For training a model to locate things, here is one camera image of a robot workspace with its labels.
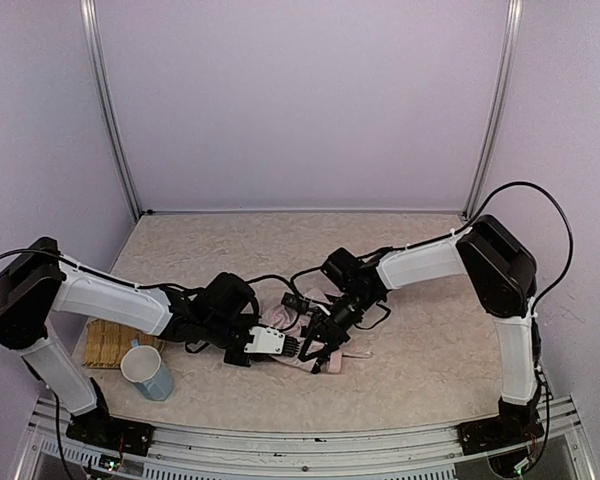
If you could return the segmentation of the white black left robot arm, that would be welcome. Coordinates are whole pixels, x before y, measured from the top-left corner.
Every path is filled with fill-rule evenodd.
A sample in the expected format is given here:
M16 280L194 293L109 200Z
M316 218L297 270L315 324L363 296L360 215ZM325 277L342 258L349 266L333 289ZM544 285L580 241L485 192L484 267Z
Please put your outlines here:
M262 330L254 290L231 273L193 289L141 285L63 255L50 237L0 257L10 261L0 272L0 345L17 352L76 420L110 413L97 382L50 326L53 313L111 321L166 342L207 343L234 365L248 361Z

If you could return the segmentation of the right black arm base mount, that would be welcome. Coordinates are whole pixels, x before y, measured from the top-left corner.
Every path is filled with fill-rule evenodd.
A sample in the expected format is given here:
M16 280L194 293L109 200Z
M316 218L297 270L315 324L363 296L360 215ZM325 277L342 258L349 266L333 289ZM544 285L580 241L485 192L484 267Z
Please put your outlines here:
M517 445L545 434L537 410L539 395L518 405L498 400L498 414L460 423L456 429L464 455Z

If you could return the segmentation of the pink black folding umbrella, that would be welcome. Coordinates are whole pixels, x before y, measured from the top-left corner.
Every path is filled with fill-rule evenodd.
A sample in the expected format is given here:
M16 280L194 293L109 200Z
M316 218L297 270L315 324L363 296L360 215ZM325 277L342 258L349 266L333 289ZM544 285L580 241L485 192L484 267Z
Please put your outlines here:
M306 291L302 295L302 297L322 301L322 302L332 305L337 299L339 299L340 297L342 297L344 295L347 295L347 294L337 293L333 289L324 291L319 288L312 288L312 289ZM362 299L360 299L360 302L364 305L365 313L362 317L362 320L359 323L356 323L352 328L359 327L361 325L366 312L370 309L371 306L374 305L373 302L363 301ZM283 306L280 303L276 306L270 307L269 309L267 309L264 312L264 314L261 317L261 323L266 327L271 327L271 328L277 329L277 330L285 333L288 336L296 338L299 341L299 350L300 350L300 347L301 347L302 343L304 342L304 336L306 335L305 328L307 326L309 326L311 317L313 314L314 313L309 312L307 315L300 315L300 314L297 314L296 312L286 308L285 306ZM337 349L337 350L341 350L343 352L343 360L346 357L368 358L370 356L370 354L368 352L354 353L352 351L349 351L344 347L344 344L339 349ZM316 360L316 359L314 359L314 360L310 360L310 361L299 361L298 354L295 355L294 357L275 355L274 358L283 364L304 370L309 373L310 373L310 370Z

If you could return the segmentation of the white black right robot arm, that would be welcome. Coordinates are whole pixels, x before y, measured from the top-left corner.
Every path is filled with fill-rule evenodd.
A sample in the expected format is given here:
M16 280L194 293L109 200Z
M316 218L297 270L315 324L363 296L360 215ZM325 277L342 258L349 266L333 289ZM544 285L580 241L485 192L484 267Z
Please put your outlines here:
M311 317L299 351L302 361L324 358L350 339L390 292L430 280L465 275L495 324L502 366L502 406L536 404L541 342L532 309L537 264L531 253L493 216L472 226L403 248L383 247L365 256L345 248L330 254L321 272L340 291Z

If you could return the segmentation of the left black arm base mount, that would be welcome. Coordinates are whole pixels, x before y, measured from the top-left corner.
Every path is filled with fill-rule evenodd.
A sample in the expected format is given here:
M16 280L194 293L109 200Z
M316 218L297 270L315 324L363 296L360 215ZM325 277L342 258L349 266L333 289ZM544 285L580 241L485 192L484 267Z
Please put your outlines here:
M151 424L112 416L106 401L100 397L93 410L72 415L66 430L69 439L142 457L149 453L153 433Z

